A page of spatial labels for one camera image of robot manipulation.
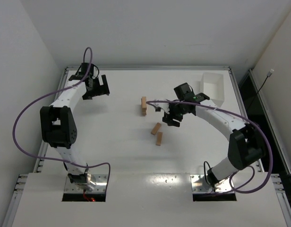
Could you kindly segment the white plastic box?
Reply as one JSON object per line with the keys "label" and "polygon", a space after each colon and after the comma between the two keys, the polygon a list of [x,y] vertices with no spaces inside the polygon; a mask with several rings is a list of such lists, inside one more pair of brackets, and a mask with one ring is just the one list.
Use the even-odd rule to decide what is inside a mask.
{"label": "white plastic box", "polygon": [[200,92],[221,107],[224,103],[224,78],[222,74],[204,72],[200,81]]}

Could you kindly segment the wood block seven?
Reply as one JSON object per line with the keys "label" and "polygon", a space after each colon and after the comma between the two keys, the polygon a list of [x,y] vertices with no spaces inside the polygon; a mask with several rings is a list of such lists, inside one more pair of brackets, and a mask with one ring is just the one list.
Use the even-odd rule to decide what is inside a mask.
{"label": "wood block seven", "polygon": [[147,108],[146,97],[145,96],[141,97],[141,108],[142,109],[146,109]]}

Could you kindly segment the wood block three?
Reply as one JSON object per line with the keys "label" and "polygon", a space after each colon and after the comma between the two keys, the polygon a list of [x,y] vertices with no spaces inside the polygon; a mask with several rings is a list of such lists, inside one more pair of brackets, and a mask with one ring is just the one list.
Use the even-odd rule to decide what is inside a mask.
{"label": "wood block three", "polygon": [[151,130],[151,134],[152,134],[152,135],[156,135],[156,134],[158,133],[160,127],[161,127],[161,124],[158,122],[158,123],[153,127],[153,129]]}

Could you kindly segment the wood block four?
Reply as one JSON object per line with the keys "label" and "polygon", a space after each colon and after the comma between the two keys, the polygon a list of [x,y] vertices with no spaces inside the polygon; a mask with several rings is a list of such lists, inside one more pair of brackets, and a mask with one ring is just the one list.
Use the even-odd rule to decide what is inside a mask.
{"label": "wood block four", "polygon": [[162,138],[163,138],[163,133],[159,131],[157,133],[157,137],[156,137],[156,145],[157,146],[161,146]]}

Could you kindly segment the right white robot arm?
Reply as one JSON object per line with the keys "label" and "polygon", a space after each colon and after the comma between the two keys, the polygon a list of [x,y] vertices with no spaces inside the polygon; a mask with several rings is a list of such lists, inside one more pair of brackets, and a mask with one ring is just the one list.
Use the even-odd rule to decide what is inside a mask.
{"label": "right white robot arm", "polygon": [[206,172],[209,185],[215,186],[266,155],[263,137],[255,126],[218,111],[209,96],[204,93],[195,94],[188,83],[175,87],[174,91],[177,100],[156,104],[163,109],[164,123],[179,127],[184,115],[193,114],[215,127],[229,142],[226,158]]}

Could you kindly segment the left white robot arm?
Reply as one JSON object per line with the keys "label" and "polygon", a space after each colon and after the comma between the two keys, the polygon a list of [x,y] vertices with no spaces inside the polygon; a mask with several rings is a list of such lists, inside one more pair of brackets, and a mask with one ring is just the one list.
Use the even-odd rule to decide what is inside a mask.
{"label": "left white robot arm", "polygon": [[98,76],[99,70],[94,64],[82,63],[67,80],[67,90],[50,106],[40,109],[43,141],[60,154],[70,182],[79,187],[91,186],[92,181],[87,162],[73,147],[77,127],[72,112],[81,99],[110,94],[106,76],[102,75],[102,82]]}

